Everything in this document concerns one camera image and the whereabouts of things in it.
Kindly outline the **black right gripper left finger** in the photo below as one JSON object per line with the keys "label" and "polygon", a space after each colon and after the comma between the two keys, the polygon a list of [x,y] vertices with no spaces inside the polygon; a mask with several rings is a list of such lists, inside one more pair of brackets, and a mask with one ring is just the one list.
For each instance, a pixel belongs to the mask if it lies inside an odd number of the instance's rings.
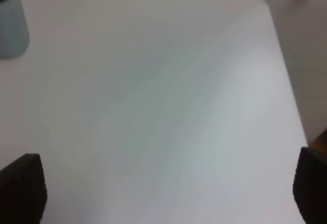
{"label": "black right gripper left finger", "polygon": [[40,223],[47,200],[39,154],[24,154],[1,170],[1,223]]}

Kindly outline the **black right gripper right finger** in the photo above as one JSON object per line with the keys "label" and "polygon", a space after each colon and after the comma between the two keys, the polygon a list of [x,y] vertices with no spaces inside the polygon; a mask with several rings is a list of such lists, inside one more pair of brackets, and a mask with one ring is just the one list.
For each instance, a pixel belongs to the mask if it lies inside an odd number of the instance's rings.
{"label": "black right gripper right finger", "polygon": [[326,223],[326,154],[301,148],[293,196],[305,223]]}

